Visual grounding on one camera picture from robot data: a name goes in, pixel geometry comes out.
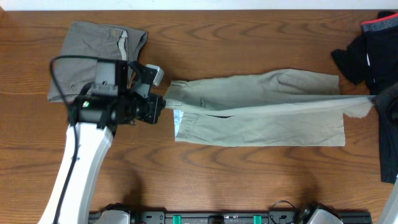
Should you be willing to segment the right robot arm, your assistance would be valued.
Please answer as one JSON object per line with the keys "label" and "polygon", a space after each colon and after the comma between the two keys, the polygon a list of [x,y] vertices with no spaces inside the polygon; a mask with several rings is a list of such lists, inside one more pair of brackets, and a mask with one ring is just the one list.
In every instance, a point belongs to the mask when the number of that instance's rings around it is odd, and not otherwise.
{"label": "right robot arm", "polygon": [[[381,177],[383,182],[394,184],[388,201],[379,218],[379,223],[397,223],[397,84],[378,94],[373,100],[379,113],[379,146]],[[348,213],[343,218],[328,207],[314,203],[297,216],[297,223],[369,223],[365,213]]]}

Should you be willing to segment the beige shorts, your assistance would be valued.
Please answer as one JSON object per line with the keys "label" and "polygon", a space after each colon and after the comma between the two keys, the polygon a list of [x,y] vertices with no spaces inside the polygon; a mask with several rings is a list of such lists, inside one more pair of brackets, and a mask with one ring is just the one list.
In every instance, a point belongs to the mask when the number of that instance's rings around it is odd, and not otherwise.
{"label": "beige shorts", "polygon": [[344,146],[344,116],[363,118],[369,95],[341,95],[336,75],[282,69],[173,81],[165,95],[175,140],[223,147]]}

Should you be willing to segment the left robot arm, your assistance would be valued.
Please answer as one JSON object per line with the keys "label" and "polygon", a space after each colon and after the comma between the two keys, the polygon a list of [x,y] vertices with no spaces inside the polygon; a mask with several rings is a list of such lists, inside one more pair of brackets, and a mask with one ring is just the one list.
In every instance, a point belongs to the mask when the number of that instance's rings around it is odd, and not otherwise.
{"label": "left robot arm", "polygon": [[104,157],[117,127],[136,121],[155,124],[165,100],[151,93],[164,71],[137,61],[87,57],[95,80],[65,102],[69,126],[65,151],[40,223],[88,223],[91,201]]}

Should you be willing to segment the grey shorts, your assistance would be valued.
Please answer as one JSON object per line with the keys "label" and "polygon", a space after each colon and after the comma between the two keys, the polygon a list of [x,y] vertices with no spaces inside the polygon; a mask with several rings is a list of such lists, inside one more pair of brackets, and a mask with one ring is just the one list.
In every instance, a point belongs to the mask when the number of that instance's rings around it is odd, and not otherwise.
{"label": "grey shorts", "polygon": [[130,27],[72,22],[60,55],[52,59],[55,80],[47,100],[73,101],[86,84],[94,82],[98,59],[137,61],[147,38],[146,31]]}

